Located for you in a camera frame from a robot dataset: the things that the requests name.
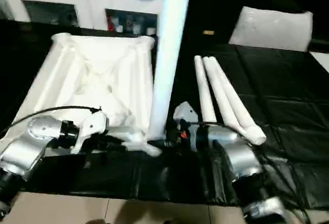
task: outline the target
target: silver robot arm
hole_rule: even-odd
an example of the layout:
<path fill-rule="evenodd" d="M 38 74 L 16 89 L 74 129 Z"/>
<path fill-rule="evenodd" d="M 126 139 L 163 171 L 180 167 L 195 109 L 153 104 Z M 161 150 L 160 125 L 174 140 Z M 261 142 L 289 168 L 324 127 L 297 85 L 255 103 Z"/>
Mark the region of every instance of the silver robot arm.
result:
<path fill-rule="evenodd" d="M 80 128 L 72 121 L 51 116 L 33 118 L 24 133 L 0 154 L 0 221 L 9 213 L 18 191 L 42 161 L 47 147 L 60 146 L 77 154 L 86 139 L 103 133 L 106 127 L 107 118 L 102 111 L 87 117 Z"/>

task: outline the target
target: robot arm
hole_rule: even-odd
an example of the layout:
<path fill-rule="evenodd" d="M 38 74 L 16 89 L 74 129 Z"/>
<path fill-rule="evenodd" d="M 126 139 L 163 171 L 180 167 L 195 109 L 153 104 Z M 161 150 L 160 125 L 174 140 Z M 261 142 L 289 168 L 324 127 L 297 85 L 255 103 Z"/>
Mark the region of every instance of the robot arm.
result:
<path fill-rule="evenodd" d="M 72 121 L 51 116 L 33 118 L 25 132 L 0 154 L 0 220 L 9 213 L 13 199 L 42 161 L 47 147 L 60 146 L 77 154 L 86 139 L 103 133 L 106 127 L 107 118 L 102 111 L 87 117 L 80 128 Z"/>
<path fill-rule="evenodd" d="M 274 192 L 271 179 L 263 171 L 251 146 L 235 131 L 219 125 L 197 125 L 180 120 L 166 141 L 154 146 L 200 151 L 212 148 L 223 152 L 230 181 L 247 223 L 292 223 L 283 203 Z"/>

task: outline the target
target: white tube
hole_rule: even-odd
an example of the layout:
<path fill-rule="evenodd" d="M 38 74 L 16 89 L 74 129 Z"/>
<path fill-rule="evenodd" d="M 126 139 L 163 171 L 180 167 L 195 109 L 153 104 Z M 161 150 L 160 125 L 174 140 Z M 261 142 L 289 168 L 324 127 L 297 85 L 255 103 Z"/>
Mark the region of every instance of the white tube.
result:
<path fill-rule="evenodd" d="M 189 0 L 164 0 L 148 137 L 163 137 Z"/>
<path fill-rule="evenodd" d="M 213 64 L 212 61 L 209 61 L 208 57 L 203 58 L 204 65 L 206 67 L 206 71 L 210 80 L 210 84 L 212 90 L 214 91 L 214 95 L 216 97 L 217 104 L 220 108 L 220 112 L 226 126 L 229 126 L 240 134 L 244 135 L 245 131 L 240 126 L 237 118 L 234 114 L 234 111 L 228 101 L 224 89 L 216 75 L 216 66 Z"/>
<path fill-rule="evenodd" d="M 246 131 L 244 137 L 247 138 L 252 144 L 262 144 L 266 140 L 266 135 L 263 133 L 262 129 L 255 124 L 216 58 L 210 57 L 209 61 L 215 66 L 217 76 L 222 84 L 223 90 L 235 113 L 235 116 L 241 127 Z"/>
<path fill-rule="evenodd" d="M 201 56 L 196 55 L 194 57 L 194 64 L 203 121 L 216 122 L 217 119 L 214 107 L 212 105 L 206 72 L 202 63 Z"/>

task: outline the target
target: dark background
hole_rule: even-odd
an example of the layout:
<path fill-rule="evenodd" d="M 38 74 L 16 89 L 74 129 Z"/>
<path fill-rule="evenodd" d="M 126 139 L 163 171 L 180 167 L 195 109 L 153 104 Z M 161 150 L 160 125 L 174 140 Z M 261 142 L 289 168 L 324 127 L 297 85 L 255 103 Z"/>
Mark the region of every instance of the dark background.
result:
<path fill-rule="evenodd" d="M 288 13 L 313 13 L 310 51 L 329 51 L 327 0 L 190 0 L 184 41 L 228 43 L 243 6 Z M 203 35 L 204 30 L 214 35 Z"/>

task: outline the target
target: black surface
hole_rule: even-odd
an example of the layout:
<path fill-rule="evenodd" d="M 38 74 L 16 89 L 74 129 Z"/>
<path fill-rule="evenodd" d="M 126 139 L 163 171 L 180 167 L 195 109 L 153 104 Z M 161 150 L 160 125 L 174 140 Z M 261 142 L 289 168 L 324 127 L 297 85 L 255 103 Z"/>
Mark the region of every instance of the black surface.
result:
<path fill-rule="evenodd" d="M 7 35 L 2 44 L 1 126 L 17 112 L 53 34 L 114 35 L 13 22 L 0 22 L 0 27 Z M 193 64 L 196 54 L 217 57 L 267 135 L 263 149 L 296 189 L 304 207 L 329 210 L 329 92 L 325 85 L 329 74 L 309 53 L 184 41 L 170 116 L 177 105 L 188 101 L 201 117 Z M 285 202 L 295 207 L 292 193 L 272 166 L 265 168 Z M 158 158 L 143 152 L 110 152 L 45 158 L 26 190 L 233 206 L 237 201 L 226 175 L 220 152 L 211 150 L 163 153 Z"/>
<path fill-rule="evenodd" d="M 326 0 L 190 0 L 185 41 L 228 43 L 244 6 L 286 13 L 312 12 L 312 39 L 308 49 L 329 52 Z M 214 35 L 204 35 L 204 30 L 214 31 Z"/>

